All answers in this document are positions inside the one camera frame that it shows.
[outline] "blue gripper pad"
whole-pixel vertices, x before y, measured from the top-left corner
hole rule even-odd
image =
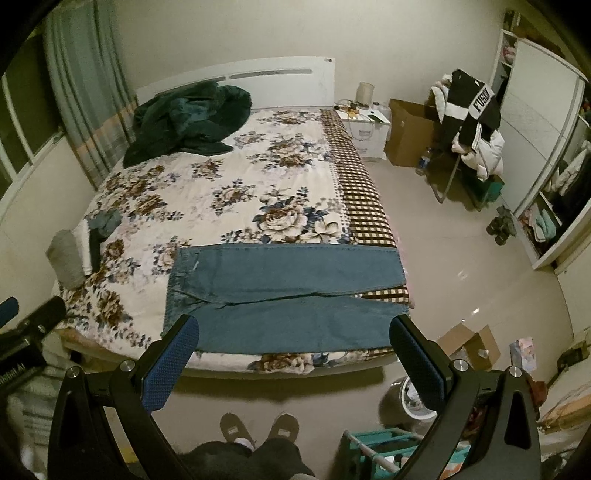
[[[445,406],[445,380],[399,316],[390,323],[390,344],[425,406],[441,411]]]
[[[167,336],[159,341],[167,341]],[[142,405],[148,413],[164,407],[198,343],[199,324],[195,317],[189,316],[144,377]]]
[[[6,325],[18,315],[18,301],[14,297],[8,297],[0,303],[0,327]]]

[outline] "black and white jacket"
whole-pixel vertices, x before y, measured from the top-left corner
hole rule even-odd
[[[501,112],[495,92],[462,70],[453,72],[441,123],[441,144],[451,144],[460,131],[459,142],[475,150],[478,140],[482,137],[489,141],[491,133],[500,124]]]

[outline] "folded clothes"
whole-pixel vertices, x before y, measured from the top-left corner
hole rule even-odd
[[[72,232],[69,230],[57,232],[51,239],[46,256],[64,288],[73,290],[84,283],[86,277],[82,268],[82,259]]]
[[[97,230],[103,240],[108,239],[119,225],[121,225],[121,212],[117,209],[101,210],[93,218],[88,219],[89,229]]]
[[[180,248],[168,279],[163,335],[183,313],[199,349],[330,352],[389,345],[407,306],[358,296],[405,283],[395,248],[266,244]]]
[[[547,210],[542,210],[542,213],[535,218],[536,225],[541,229],[543,240],[551,240],[556,236],[556,225],[550,218],[550,214]]]
[[[82,270],[84,275],[88,276],[92,273],[92,260],[90,259],[90,229],[88,227],[88,220],[83,218],[82,221],[72,230],[72,234],[76,239],[76,248],[82,260]]]

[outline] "curtain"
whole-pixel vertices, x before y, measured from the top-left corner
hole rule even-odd
[[[18,437],[22,464],[45,478],[47,447],[57,395],[66,370],[74,363],[44,349],[45,370],[8,398],[7,414]]]
[[[47,16],[44,37],[64,126],[98,187],[134,140],[136,104],[116,50],[113,0],[62,2]]]

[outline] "white headboard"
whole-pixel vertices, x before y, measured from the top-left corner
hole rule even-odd
[[[276,57],[205,67],[138,88],[138,103],[202,80],[244,88],[251,94],[253,108],[335,103],[335,59],[326,57]]]

